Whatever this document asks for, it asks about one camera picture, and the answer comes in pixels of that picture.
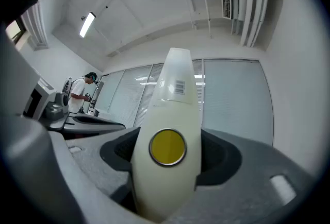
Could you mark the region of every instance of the machine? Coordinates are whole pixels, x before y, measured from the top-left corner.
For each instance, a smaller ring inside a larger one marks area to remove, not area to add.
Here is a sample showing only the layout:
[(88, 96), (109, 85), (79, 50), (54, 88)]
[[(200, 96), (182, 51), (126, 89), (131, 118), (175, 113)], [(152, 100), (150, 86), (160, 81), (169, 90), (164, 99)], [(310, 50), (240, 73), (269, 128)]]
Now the machine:
[(38, 120), (49, 131), (62, 133), (66, 139), (88, 137), (125, 129), (125, 125), (91, 115), (71, 113), (67, 93), (58, 93), (40, 76), (23, 115)]
[(89, 105), (89, 109), (88, 109), (88, 114), (94, 115), (94, 116), (98, 116), (96, 113), (96, 109), (95, 109), (95, 105), (98, 99), (98, 96), (100, 95), (100, 92), (103, 88), (104, 82), (102, 82), (102, 79), (99, 81), (97, 88), (95, 90), (95, 93), (91, 99), (91, 103)]
[(49, 120), (58, 120), (68, 113), (68, 96), (56, 90), (40, 76), (26, 104), (23, 115), (39, 120), (43, 114)]
[(69, 92), (71, 90), (71, 86), (72, 86), (72, 77), (68, 77), (64, 82), (62, 92), (69, 95)]
[[(60, 133), (46, 131), (34, 120), (2, 117), (1, 123), (11, 136), (0, 145), (4, 161), (18, 187), (31, 199), (38, 198), (32, 204), (49, 220), (154, 223), (138, 215), (134, 199), (130, 161), (140, 128), (65, 141)], [(201, 172), (194, 178), (194, 192), (162, 223), (279, 222), (310, 190), (311, 177), (273, 147), (219, 131), (200, 133)], [(31, 144), (22, 145), (15, 156), (4, 152), (31, 137)], [(24, 160), (30, 161), (26, 170), (19, 166)], [(289, 202), (283, 189), (272, 184), (275, 176), (284, 176), (293, 188)], [(50, 211), (53, 201), (57, 207)], [(176, 202), (175, 197), (167, 202)]]

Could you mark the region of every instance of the barcode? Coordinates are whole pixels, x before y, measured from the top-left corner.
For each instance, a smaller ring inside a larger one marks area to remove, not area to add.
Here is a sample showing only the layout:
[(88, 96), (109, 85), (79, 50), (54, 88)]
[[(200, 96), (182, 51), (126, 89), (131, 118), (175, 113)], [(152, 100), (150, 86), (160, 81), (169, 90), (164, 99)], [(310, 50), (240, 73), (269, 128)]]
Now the barcode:
[(184, 95), (185, 94), (186, 83), (182, 80), (175, 81), (175, 94)]

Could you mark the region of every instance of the black plastic panel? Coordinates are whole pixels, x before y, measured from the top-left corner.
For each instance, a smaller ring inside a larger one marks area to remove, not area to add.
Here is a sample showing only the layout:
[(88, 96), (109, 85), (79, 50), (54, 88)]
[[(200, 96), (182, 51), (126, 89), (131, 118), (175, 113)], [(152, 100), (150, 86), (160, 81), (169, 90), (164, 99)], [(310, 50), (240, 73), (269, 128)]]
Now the black plastic panel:
[(100, 148), (101, 158), (114, 170), (132, 171), (130, 159), (132, 157), (140, 128), (131, 131), (113, 141), (105, 143)]
[(72, 118), (76, 122), (82, 123), (82, 124), (121, 125), (124, 128), (126, 128), (125, 125), (123, 125), (122, 123), (115, 123), (115, 122), (106, 121), (106, 120), (99, 119), (99, 118), (92, 118), (92, 117), (85, 117), (85, 116), (75, 116), (75, 117), (72, 117)]
[[(131, 156), (140, 128), (100, 149), (101, 158), (114, 170), (131, 173)], [(196, 185), (219, 185), (232, 177), (242, 163), (242, 155), (235, 145), (202, 130), (202, 168)]]
[(33, 117), (33, 115), (36, 111), (36, 108), (41, 100), (41, 95), (36, 89), (34, 89), (31, 94), (31, 98), (32, 98), (32, 101), (30, 103), (30, 106), (28, 107), (27, 112), (23, 113), (24, 116), (29, 117), (29, 118)]
[(131, 212), (138, 213), (131, 186), (122, 185), (110, 196), (110, 198)]
[(242, 164), (237, 147), (202, 130), (202, 173), (196, 185), (219, 185), (232, 177)]

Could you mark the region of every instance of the window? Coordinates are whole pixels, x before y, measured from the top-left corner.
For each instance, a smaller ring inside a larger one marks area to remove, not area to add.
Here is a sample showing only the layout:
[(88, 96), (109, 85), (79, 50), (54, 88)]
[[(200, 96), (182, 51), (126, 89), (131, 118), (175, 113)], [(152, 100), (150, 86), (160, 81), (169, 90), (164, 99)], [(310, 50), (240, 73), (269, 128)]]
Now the window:
[[(142, 126), (146, 112), (148, 111), (150, 100), (154, 94), (154, 90), (160, 76), (161, 70), (164, 64), (155, 64), (150, 72), (149, 79), (146, 83), (145, 90), (143, 92), (143, 96), (141, 99), (141, 103), (139, 106), (139, 110), (136, 116), (136, 120), (134, 123), (135, 127)], [(202, 123), (203, 118), (203, 90), (204, 90), (204, 83), (203, 83), (203, 68), (202, 68), (202, 60), (197, 59), (192, 61), (192, 65), (194, 68), (194, 75), (195, 75), (195, 82), (197, 88), (197, 100), (198, 106), (200, 111), (200, 119)]]
[(17, 19), (13, 21), (10, 25), (8, 25), (6, 29), (6, 33), (8, 37), (15, 43), (19, 41), (22, 35), (26, 32), (24, 24), (21, 19)]
[(164, 64), (153, 65), (153, 68), (150, 72), (149, 79), (145, 85), (145, 89), (144, 89), (143, 96), (142, 96), (142, 99), (140, 102), (138, 113), (136, 115), (136, 119), (135, 119), (135, 123), (134, 123), (135, 127), (140, 127), (143, 124), (146, 112), (149, 107), (151, 97), (154, 94), (154, 90), (157, 85), (157, 81), (158, 81), (159, 75), (161, 73), (161, 70), (163, 68), (163, 65)]
[(273, 143), (273, 109), (258, 61), (205, 60), (203, 127)]
[(146, 66), (124, 72), (108, 111), (114, 122), (133, 127), (150, 70), (151, 66)]
[(118, 87), (120, 79), (123, 76), (124, 71), (118, 71), (111, 73), (108, 76), (102, 77), (104, 83), (102, 90), (97, 98), (95, 108), (98, 111), (108, 112), (114, 93)]

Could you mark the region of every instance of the white wall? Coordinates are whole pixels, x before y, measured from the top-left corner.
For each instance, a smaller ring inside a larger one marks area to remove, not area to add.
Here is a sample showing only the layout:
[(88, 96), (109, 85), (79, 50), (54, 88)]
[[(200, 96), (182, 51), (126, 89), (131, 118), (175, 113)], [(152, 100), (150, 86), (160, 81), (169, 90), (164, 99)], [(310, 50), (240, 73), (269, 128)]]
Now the white wall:
[(232, 36), (228, 28), (213, 28), (210, 39), (208, 29), (186, 31), (152, 40), (111, 58), (104, 73), (154, 63), (164, 63), (171, 47), (189, 49), (192, 59), (242, 58), (262, 59), (265, 52), (239, 45), (240, 37)]
[(264, 65), (274, 146), (316, 175), (329, 152), (330, 43), (318, 0), (284, 0)]
[(105, 51), (90, 39), (89, 34), (91, 32), (95, 32), (95, 29), (90, 28), (85, 38), (81, 38), (80, 29), (74, 29), (68, 24), (61, 24), (53, 31), (53, 36), (87, 63), (103, 71), (108, 58)]
[(48, 36), (49, 49), (34, 51), (28, 42), (20, 49), (25, 60), (57, 91), (61, 91), (67, 77), (75, 80), (89, 72), (100, 72), (63, 45), (53, 35)]

